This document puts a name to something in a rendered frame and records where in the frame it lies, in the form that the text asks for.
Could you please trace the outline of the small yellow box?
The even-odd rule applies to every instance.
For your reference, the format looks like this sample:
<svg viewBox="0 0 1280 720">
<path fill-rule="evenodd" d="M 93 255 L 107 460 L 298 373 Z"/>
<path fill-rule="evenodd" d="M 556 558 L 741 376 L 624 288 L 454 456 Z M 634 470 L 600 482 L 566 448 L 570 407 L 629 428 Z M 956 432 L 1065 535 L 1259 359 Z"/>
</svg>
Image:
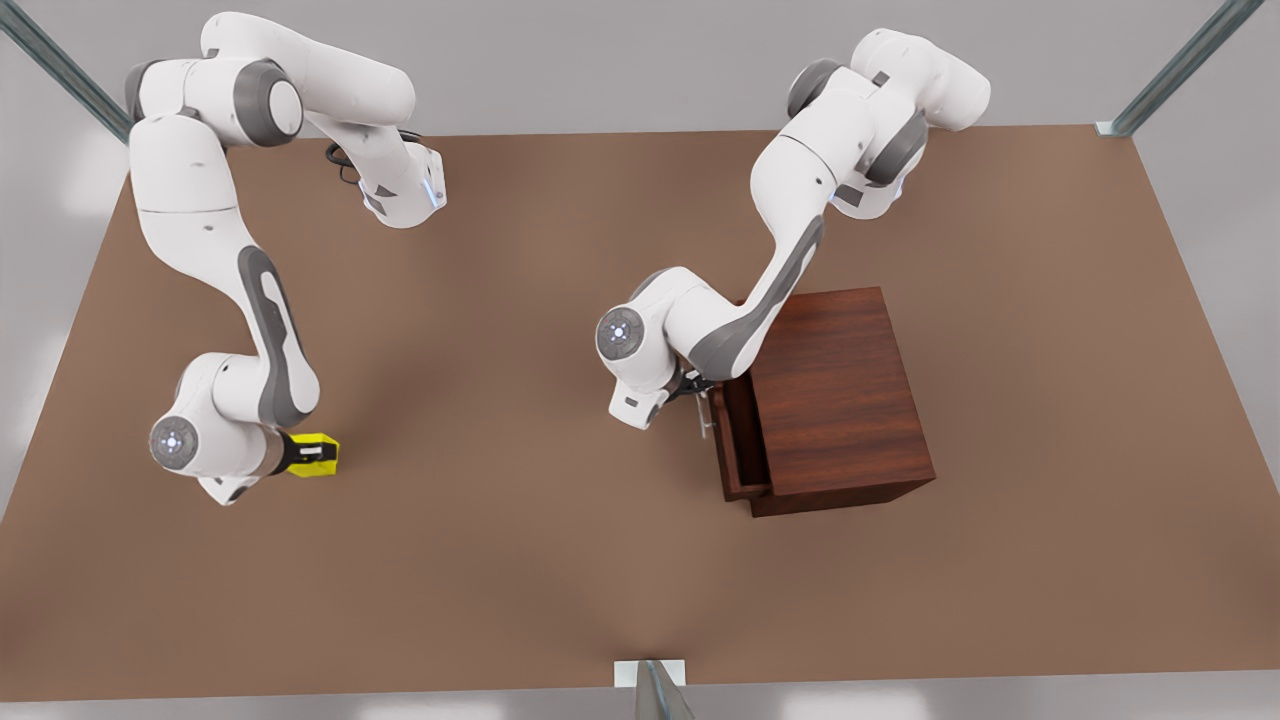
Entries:
<svg viewBox="0 0 1280 720">
<path fill-rule="evenodd" d="M 283 470 L 296 477 L 332 477 L 337 473 L 339 443 L 324 433 L 289 434 L 282 456 Z"/>
</svg>

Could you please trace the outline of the wooden drawer with silver handle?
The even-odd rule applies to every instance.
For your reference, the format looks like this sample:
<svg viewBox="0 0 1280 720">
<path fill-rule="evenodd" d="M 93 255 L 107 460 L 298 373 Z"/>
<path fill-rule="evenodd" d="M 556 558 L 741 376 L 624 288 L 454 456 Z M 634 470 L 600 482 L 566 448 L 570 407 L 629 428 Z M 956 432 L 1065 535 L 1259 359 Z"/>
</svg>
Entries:
<svg viewBox="0 0 1280 720">
<path fill-rule="evenodd" d="M 724 500 L 768 495 L 771 471 L 751 375 L 745 373 L 717 384 L 707 392 L 707 400 Z"/>
</svg>

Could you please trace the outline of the dark wooden cabinet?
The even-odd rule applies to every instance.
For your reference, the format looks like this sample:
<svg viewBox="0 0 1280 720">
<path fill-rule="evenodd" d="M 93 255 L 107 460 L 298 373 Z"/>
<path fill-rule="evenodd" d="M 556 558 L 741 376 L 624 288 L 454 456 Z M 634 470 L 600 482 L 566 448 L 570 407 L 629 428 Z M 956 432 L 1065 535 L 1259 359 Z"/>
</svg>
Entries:
<svg viewBox="0 0 1280 720">
<path fill-rule="evenodd" d="M 771 471 L 768 495 L 740 500 L 754 518 L 887 503 L 934 479 L 881 288 L 794 295 L 745 373 Z"/>
</svg>

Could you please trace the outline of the silver frame post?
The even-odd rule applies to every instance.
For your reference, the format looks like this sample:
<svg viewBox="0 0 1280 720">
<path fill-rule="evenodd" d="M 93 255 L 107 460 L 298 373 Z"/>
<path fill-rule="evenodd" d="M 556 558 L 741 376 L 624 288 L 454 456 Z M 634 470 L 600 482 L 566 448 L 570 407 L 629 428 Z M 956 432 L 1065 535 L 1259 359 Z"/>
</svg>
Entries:
<svg viewBox="0 0 1280 720">
<path fill-rule="evenodd" d="M 1266 0 L 1222 0 L 1213 14 L 1114 119 L 1094 123 L 1094 132 L 1105 138 L 1132 137 L 1265 3 Z"/>
<path fill-rule="evenodd" d="M 634 720 L 696 720 L 682 688 L 684 659 L 614 661 L 614 687 L 635 689 Z"/>
<path fill-rule="evenodd" d="M 133 120 L 15 0 L 0 0 L 0 29 L 122 143 Z"/>
</svg>

